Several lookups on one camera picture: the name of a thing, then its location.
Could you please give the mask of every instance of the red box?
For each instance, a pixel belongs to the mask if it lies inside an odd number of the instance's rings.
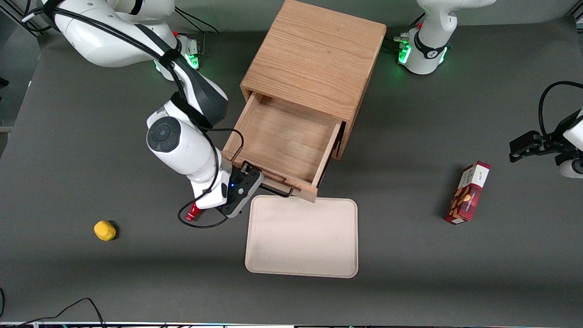
[[[472,219],[489,171],[490,165],[483,162],[463,170],[462,179],[445,217],[447,222],[457,225]]]

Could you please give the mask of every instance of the gray table surface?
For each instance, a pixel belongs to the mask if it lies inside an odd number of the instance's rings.
[[[263,36],[207,37],[202,73],[231,100],[219,127],[243,109],[238,85]],[[538,130],[543,89],[581,81],[576,37],[572,19],[460,27],[430,76],[379,55],[345,158],[319,193],[358,203],[350,280],[248,272],[248,206],[208,231],[180,224],[188,180],[145,143],[173,84],[152,62],[97,67],[62,37],[40,39],[0,161],[2,319],[89,296],[109,321],[583,326],[583,182],[561,177],[552,156],[508,161],[508,142]],[[549,129],[580,105],[580,90],[552,91]],[[227,137],[212,136],[219,147]],[[452,226],[442,217],[477,160],[492,169],[475,218]],[[102,219],[119,223],[118,240],[95,237]],[[78,305],[62,320],[96,318]]]

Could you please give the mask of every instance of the green led light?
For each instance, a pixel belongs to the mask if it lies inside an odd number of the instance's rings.
[[[445,49],[443,50],[443,54],[441,55],[441,59],[439,60],[439,63],[441,64],[443,62],[443,60],[445,59],[445,53],[447,52],[447,47],[445,47]]]
[[[198,55],[184,54],[184,58],[188,61],[188,65],[194,69],[198,69]]]
[[[405,65],[405,63],[407,63],[407,60],[409,59],[410,53],[411,46],[407,44],[407,46],[405,46],[405,48],[401,49],[401,51],[399,52],[399,62]]]

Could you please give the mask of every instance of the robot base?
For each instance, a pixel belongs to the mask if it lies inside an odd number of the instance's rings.
[[[413,42],[415,34],[419,31],[418,28],[402,33],[400,38],[395,38],[396,41],[401,42],[401,51],[399,52],[398,63],[405,66],[411,73],[418,75],[427,75],[433,73],[437,67],[443,62],[447,48],[440,54],[435,51],[435,57],[431,59],[425,58]]]

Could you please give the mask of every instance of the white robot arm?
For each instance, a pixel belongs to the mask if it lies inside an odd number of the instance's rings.
[[[458,25],[453,11],[481,8],[496,0],[417,0],[425,11],[421,29],[414,27],[396,37],[403,43],[399,63],[415,74],[425,75],[436,70],[443,62],[446,45]]]
[[[104,67],[121,67],[155,60],[164,77],[176,81],[179,92],[147,119],[146,143],[160,160],[189,178],[198,208],[225,204],[226,187],[232,184],[231,162],[212,145],[201,128],[211,128],[225,117],[228,100],[215,83],[188,62],[193,41],[175,36],[166,23],[154,21],[172,14],[174,0],[42,0],[42,3],[44,7],[38,12],[46,12],[51,6],[57,8],[52,17],[54,24],[88,61]],[[120,33],[104,31],[87,19],[106,29],[115,29],[145,48],[121,39]]]

